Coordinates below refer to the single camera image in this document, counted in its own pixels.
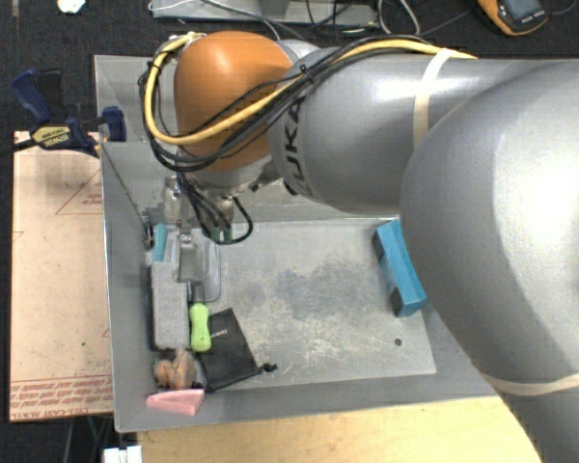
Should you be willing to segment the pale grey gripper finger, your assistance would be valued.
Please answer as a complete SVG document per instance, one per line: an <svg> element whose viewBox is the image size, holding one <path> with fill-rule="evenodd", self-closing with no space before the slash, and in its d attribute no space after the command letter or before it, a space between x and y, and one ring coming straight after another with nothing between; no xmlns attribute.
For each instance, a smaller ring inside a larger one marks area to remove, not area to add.
<svg viewBox="0 0 579 463"><path fill-rule="evenodd" d="M204 246L203 271L206 301L214 302L221 296L221 256L219 247L210 240Z"/></svg>
<svg viewBox="0 0 579 463"><path fill-rule="evenodd" d="M203 247L192 234L178 236L178 282L201 282L204 278Z"/></svg>

